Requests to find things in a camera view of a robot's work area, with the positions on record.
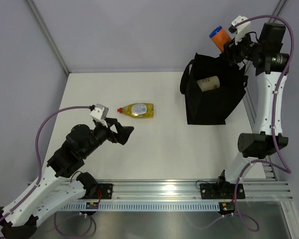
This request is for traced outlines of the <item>black canvas bag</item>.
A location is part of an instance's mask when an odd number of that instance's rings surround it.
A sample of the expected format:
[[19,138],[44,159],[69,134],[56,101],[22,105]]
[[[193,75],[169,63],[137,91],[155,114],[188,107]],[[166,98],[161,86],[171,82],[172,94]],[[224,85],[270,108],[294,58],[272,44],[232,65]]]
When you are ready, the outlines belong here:
[[[238,106],[246,91],[246,67],[229,66],[221,57],[195,54],[186,66],[180,81],[185,96],[186,118],[189,125],[223,125]],[[199,80],[218,77],[220,87],[202,91]]]

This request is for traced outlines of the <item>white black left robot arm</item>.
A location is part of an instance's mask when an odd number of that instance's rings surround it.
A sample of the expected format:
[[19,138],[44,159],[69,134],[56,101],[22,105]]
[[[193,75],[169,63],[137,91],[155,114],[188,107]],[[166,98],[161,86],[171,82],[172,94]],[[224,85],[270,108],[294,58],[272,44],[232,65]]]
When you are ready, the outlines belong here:
[[75,199],[91,199],[99,194],[96,179],[88,172],[80,173],[70,185],[52,197],[49,194],[83,165],[84,160],[105,141],[126,144],[132,126],[122,126],[117,119],[107,118],[105,124],[74,126],[62,146],[48,160],[41,175],[13,202],[0,207],[0,226],[4,239],[28,239],[52,214]]

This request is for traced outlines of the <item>orange blue cologne bottle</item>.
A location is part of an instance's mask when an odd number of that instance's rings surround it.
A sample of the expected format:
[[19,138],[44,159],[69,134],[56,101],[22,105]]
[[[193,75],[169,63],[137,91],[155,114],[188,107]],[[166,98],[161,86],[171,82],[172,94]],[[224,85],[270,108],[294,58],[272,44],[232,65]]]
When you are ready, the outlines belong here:
[[217,28],[215,28],[209,34],[209,38],[221,52],[224,52],[224,45],[232,40],[232,38],[222,26],[218,26]]

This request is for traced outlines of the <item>cream lotion pump bottle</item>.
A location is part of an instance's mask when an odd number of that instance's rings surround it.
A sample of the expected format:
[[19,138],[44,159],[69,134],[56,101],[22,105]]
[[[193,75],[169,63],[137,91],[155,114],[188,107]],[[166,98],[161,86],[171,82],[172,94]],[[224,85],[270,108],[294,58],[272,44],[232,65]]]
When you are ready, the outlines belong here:
[[220,81],[217,76],[212,76],[198,80],[197,84],[202,92],[214,90],[220,87]]

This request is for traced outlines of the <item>yellow dish soap bottle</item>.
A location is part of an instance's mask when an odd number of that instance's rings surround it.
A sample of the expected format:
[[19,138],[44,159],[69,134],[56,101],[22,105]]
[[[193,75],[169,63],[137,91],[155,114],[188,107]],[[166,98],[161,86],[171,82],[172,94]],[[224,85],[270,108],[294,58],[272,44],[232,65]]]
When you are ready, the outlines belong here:
[[154,104],[134,103],[118,108],[117,112],[133,118],[153,118]]

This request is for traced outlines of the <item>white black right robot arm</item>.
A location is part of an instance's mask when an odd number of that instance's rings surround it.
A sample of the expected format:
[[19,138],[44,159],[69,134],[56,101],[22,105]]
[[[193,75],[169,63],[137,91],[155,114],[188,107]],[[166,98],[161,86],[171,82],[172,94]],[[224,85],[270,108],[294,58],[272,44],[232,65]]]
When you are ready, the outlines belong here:
[[238,138],[238,154],[223,170],[210,192],[219,199],[243,199],[242,180],[258,163],[268,164],[267,156],[279,153],[289,139],[283,136],[282,97],[294,54],[294,35],[287,23],[266,22],[256,42],[250,38],[250,21],[240,16],[229,31],[236,36],[225,43],[221,54],[231,65],[249,60],[256,69],[258,109],[251,133]]

